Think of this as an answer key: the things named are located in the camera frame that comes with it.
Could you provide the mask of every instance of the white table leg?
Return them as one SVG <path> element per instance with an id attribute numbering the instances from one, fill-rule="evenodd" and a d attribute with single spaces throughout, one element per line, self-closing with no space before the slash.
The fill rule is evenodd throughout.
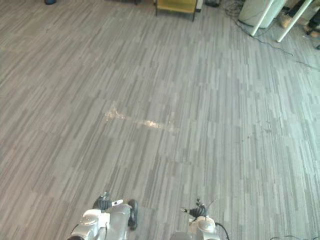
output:
<path id="1" fill-rule="evenodd" d="M 274 0 L 269 0 L 268 4 L 266 5 L 265 9 L 263 10 L 263 13 L 259 19 L 259 21 L 256 23 L 256 25 L 254 26 L 251 36 L 254 36 L 258 30 L 258 28 L 260 27 L 262 21 L 264 20 L 265 16 L 267 15 L 272 3 L 274 2 Z"/>
<path id="2" fill-rule="evenodd" d="M 300 16 L 304 13 L 304 11 L 307 9 L 307 7 L 310 5 L 312 0 L 305 0 L 302 6 L 299 8 L 299 10 L 296 12 L 294 17 L 292 18 L 291 22 L 289 23 L 288 27 L 284 29 L 283 33 L 279 36 L 279 38 L 276 40 L 278 43 L 284 39 L 284 37 L 287 35 L 287 33 L 290 31 L 290 29 L 295 25 L 296 21 L 300 18 Z"/>

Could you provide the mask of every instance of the black cable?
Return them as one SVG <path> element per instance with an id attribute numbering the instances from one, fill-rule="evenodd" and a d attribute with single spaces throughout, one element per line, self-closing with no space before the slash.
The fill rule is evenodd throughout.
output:
<path id="1" fill-rule="evenodd" d="M 293 55 L 291 52 L 288 52 L 288 51 L 282 49 L 281 47 L 273 46 L 273 45 L 270 44 L 269 42 L 262 41 L 262 40 L 260 40 L 259 38 L 255 37 L 255 36 L 251 36 L 251 34 L 250 34 L 249 32 L 247 32 L 247 30 L 245 30 L 242 26 L 240 26 L 236 20 L 234 20 L 232 17 L 230 17 L 230 19 L 235 23 L 235 25 L 237 25 L 237 27 L 239 27 L 239 28 L 242 30 L 242 32 L 244 32 L 245 34 L 249 35 L 251 38 L 257 40 L 258 42 L 260 42 L 260 43 L 262 43 L 262 44 L 266 44 L 266 45 L 272 47 L 273 49 L 281 50 L 283 53 L 288 54 L 288 55 L 294 57 L 294 55 Z M 307 64 L 307 63 L 305 63 L 305 62 L 303 62 L 303 61 L 299 61 L 299 60 L 294 60 L 294 61 L 295 61 L 296 63 L 303 64 L 303 65 L 305 65 L 305 66 L 308 67 L 308 68 L 311 68 L 311 69 L 315 69 L 315 70 L 320 71 L 320 68 L 315 67 L 315 66 L 311 66 L 311 65 L 309 65 L 309 64 Z"/>
<path id="2" fill-rule="evenodd" d="M 215 222 L 215 225 L 220 226 L 221 228 L 223 228 L 223 230 L 224 230 L 224 232 L 225 232 L 225 234 L 226 234 L 226 239 L 227 239 L 227 240 L 230 240 L 229 235 L 228 235 L 228 232 L 227 232 L 227 230 L 225 229 L 225 227 L 224 227 L 221 223 L 219 223 L 219 222 Z"/>
<path id="3" fill-rule="evenodd" d="M 309 239 L 306 239 L 306 238 L 299 238 L 299 237 L 293 236 L 293 235 L 286 235 L 286 236 L 283 236 L 283 237 L 274 236 L 274 237 L 270 238 L 269 240 L 284 239 L 284 238 L 294 238 L 294 239 L 298 239 L 298 240 L 309 240 Z M 316 236 L 312 240 L 315 240 L 315 239 L 320 239 L 320 236 Z"/>
<path id="4" fill-rule="evenodd" d="M 267 44 L 267 45 L 269 45 L 270 47 L 272 47 L 272 48 L 274 48 L 274 49 L 279 49 L 279 50 L 281 50 L 282 52 L 284 52 L 285 54 L 294 56 L 292 53 L 290 53 L 290 52 L 288 52 L 288 51 L 286 51 L 286 50 L 283 50 L 281 47 L 273 46 L 273 45 L 270 44 L 269 42 L 261 41 L 259 38 L 255 37 L 255 36 L 251 36 L 251 34 L 250 34 L 249 32 L 247 32 L 242 26 L 240 26 L 236 20 L 234 20 L 233 18 L 231 18 L 231 19 L 234 21 L 235 25 L 237 25 L 244 33 L 248 34 L 251 38 L 258 40 L 258 42 L 260 42 L 260 43 L 262 43 L 262 44 Z"/>
<path id="5" fill-rule="evenodd" d="M 255 37 L 260 37 L 260 36 L 262 36 L 262 35 L 265 35 L 267 32 L 269 32 L 269 30 L 271 29 L 271 27 L 273 27 L 273 25 L 274 25 L 275 22 L 276 22 L 274 19 L 273 19 L 272 21 L 273 21 L 273 23 L 271 23 L 270 26 L 269 26 L 265 31 L 263 31 L 263 33 L 261 33 L 261 34 L 259 34 L 259 35 L 255 35 Z"/>

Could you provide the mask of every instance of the gray carpet floor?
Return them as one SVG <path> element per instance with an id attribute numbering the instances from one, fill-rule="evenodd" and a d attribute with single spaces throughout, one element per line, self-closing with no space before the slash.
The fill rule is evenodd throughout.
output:
<path id="1" fill-rule="evenodd" d="M 104 190 L 138 200 L 136 240 L 197 197 L 231 240 L 317 237 L 320 71 L 297 61 L 320 53 L 280 31 L 258 38 L 293 56 L 206 6 L 1 1 L 0 239 L 64 239 Z"/>

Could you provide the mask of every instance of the yellow chair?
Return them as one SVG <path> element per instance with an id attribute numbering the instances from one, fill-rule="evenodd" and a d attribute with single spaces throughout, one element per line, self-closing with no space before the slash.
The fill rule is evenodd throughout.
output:
<path id="1" fill-rule="evenodd" d="M 194 21 L 197 2 L 198 0 L 156 0 L 155 15 L 158 15 L 158 10 L 169 10 L 193 14 L 192 21 Z"/>

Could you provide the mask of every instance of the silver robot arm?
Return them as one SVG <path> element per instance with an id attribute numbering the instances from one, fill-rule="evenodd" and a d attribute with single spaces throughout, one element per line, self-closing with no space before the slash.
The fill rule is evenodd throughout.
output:
<path id="1" fill-rule="evenodd" d="M 176 232 L 170 240 L 221 240 L 217 233 L 215 221 L 209 217 L 208 208 L 197 199 L 197 207 L 193 209 L 181 208 L 181 211 L 188 213 L 194 219 L 190 219 L 188 232 Z"/>
<path id="2" fill-rule="evenodd" d="M 127 240 L 128 230 L 137 227 L 138 204 L 135 200 L 111 202 L 101 195 L 87 210 L 67 240 Z"/>

